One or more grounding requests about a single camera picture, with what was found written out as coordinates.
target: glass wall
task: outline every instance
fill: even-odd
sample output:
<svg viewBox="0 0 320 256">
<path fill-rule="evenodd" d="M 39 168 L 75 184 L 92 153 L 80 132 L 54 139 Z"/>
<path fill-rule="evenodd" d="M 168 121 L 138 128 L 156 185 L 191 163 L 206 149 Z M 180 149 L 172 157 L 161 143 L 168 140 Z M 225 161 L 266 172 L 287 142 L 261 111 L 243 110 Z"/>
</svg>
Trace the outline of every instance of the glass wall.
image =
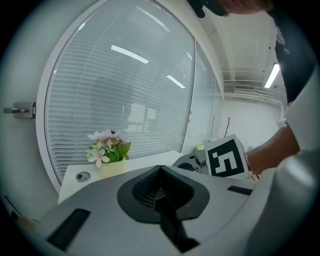
<svg viewBox="0 0 320 256">
<path fill-rule="evenodd" d="M 110 0 L 94 12 L 60 54 L 47 92 L 47 146 L 60 181 L 68 165 L 88 164 L 95 131 L 126 132 L 131 158 L 180 151 L 194 59 L 195 39 L 154 2 Z"/>
<path fill-rule="evenodd" d="M 216 87 L 219 88 L 215 74 L 197 43 L 192 102 L 182 154 L 190 154 L 213 135 L 218 111 L 215 103 L 219 97 L 215 94 Z"/>
<path fill-rule="evenodd" d="M 214 100 L 213 100 L 213 112 L 210 126 L 210 133 L 208 140 L 218 139 L 219 129 L 221 124 L 222 112 L 224 108 L 224 101 L 218 85 L 217 79 L 214 82 Z"/>
</svg>

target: white desk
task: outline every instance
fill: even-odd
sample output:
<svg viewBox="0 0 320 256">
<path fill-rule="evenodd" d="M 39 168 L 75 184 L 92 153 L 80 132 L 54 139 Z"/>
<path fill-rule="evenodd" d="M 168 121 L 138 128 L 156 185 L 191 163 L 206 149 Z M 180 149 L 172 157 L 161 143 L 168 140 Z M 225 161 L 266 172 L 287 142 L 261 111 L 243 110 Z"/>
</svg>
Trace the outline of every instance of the white desk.
<svg viewBox="0 0 320 256">
<path fill-rule="evenodd" d="M 136 169 L 141 169 L 149 166 L 167 165 L 172 166 L 178 158 L 183 154 L 177 151 L 169 151 L 160 154 L 149 155 L 145 157 L 130 159 L 127 162 L 126 171 L 130 172 Z M 76 180 L 76 175 L 80 172 L 88 172 L 91 174 L 91 178 L 83 183 Z M 104 179 L 100 176 L 99 170 L 95 164 L 84 165 L 69 165 L 66 169 L 63 183 L 61 186 L 58 204 L 72 196 L 74 193 L 89 185 L 92 182 L 96 182 Z"/>
</svg>

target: person's arm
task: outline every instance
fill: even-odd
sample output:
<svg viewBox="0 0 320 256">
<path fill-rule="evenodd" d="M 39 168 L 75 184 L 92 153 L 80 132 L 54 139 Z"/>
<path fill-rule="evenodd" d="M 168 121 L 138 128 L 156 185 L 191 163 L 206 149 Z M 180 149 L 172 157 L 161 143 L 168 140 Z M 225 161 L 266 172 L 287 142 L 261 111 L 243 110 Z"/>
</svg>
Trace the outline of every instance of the person's arm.
<svg viewBox="0 0 320 256">
<path fill-rule="evenodd" d="M 247 152 L 252 173 L 259 175 L 262 171 L 277 167 L 285 158 L 299 152 L 297 140 L 287 122 L 276 134 L 264 144 Z"/>
</svg>

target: black slot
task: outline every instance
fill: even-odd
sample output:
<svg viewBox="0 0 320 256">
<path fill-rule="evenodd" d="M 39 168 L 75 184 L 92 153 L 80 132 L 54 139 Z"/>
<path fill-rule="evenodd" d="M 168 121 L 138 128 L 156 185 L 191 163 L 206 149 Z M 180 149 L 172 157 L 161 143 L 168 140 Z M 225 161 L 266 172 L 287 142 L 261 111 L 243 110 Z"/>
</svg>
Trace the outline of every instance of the black slot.
<svg viewBox="0 0 320 256">
<path fill-rule="evenodd" d="M 197 169 L 195 169 L 192 164 L 188 163 L 188 162 L 183 162 L 182 164 L 180 164 L 178 166 L 178 168 L 181 168 L 181 169 L 185 169 L 187 171 L 191 171 L 191 172 L 196 172 L 198 171 Z"/>
<path fill-rule="evenodd" d="M 252 193 L 252 189 L 248 189 L 248 188 L 243 188 L 243 187 L 238 187 L 238 186 L 231 186 L 229 187 L 227 190 L 239 193 L 239 194 L 244 194 L 247 196 L 250 196 Z"/>
<path fill-rule="evenodd" d="M 189 202 L 195 194 L 193 187 L 166 171 L 153 172 L 132 189 L 134 198 L 147 208 L 154 209 L 156 194 L 162 187 L 167 199 L 176 211 Z"/>
<path fill-rule="evenodd" d="M 195 239 L 187 237 L 182 222 L 178 220 L 176 211 L 166 196 L 155 201 L 154 209 L 160 213 L 162 231 L 180 252 L 184 253 L 199 245 Z"/>
<path fill-rule="evenodd" d="M 47 239 L 53 246 L 65 250 L 86 222 L 90 211 L 84 209 L 74 210 L 68 218 Z"/>
</svg>

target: green leaves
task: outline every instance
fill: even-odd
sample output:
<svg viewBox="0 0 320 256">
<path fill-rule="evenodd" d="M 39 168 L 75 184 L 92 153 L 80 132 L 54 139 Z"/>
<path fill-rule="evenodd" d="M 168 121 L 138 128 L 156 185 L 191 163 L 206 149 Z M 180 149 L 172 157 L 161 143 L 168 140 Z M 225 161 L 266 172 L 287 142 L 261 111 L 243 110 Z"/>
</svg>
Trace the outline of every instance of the green leaves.
<svg viewBox="0 0 320 256">
<path fill-rule="evenodd" d="M 121 157 L 124 157 L 129 152 L 131 142 L 127 143 L 127 144 L 123 144 L 123 143 L 119 142 L 116 146 L 117 146 L 117 151 L 118 151 L 119 155 Z"/>
<path fill-rule="evenodd" d="M 110 159 L 110 161 L 108 162 L 109 164 L 117 162 L 117 154 L 115 152 L 107 152 L 105 151 L 104 154 L 106 157 L 108 157 Z"/>
</svg>

